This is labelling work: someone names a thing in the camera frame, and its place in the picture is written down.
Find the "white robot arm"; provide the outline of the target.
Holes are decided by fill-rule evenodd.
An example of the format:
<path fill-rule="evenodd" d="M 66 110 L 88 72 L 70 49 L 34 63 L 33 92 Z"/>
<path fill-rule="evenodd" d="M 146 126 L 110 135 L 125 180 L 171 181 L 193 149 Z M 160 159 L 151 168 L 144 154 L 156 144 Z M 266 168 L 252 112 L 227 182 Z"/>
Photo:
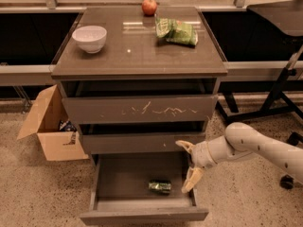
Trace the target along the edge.
<path fill-rule="evenodd" d="M 184 148 L 191 156 L 192 166 L 182 192 L 195 187 L 204 170 L 224 161 L 243 161 L 257 154 L 288 175 L 303 183 L 303 149 L 270 138 L 241 122 L 228 125 L 224 135 L 210 141 L 192 144 L 178 140 L 176 145 Z"/>

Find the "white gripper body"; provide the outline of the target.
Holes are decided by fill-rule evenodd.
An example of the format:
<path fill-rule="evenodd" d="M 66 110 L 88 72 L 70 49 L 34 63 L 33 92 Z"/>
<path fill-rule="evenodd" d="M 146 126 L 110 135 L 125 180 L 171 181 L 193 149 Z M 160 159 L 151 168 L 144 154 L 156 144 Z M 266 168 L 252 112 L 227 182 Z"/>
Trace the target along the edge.
<path fill-rule="evenodd" d="M 212 168 L 217 164 L 210 154 L 206 141 L 192 147 L 191 160 L 195 166 L 200 168 Z"/>

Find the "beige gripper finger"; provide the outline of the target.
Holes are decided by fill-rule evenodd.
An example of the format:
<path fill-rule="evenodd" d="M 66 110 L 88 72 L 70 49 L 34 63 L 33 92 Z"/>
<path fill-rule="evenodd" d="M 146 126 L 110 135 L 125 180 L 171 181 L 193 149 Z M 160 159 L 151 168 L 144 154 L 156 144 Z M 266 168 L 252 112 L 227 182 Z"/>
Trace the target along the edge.
<path fill-rule="evenodd" d="M 200 167 L 189 167 L 187 171 L 186 180 L 183 183 L 181 191 L 183 193 L 190 192 L 195 185 L 201 180 L 204 175 L 204 171 Z"/>
<path fill-rule="evenodd" d="M 188 154 L 192 153 L 194 145 L 188 141 L 177 140 L 175 144 L 181 148 L 183 148 Z"/>

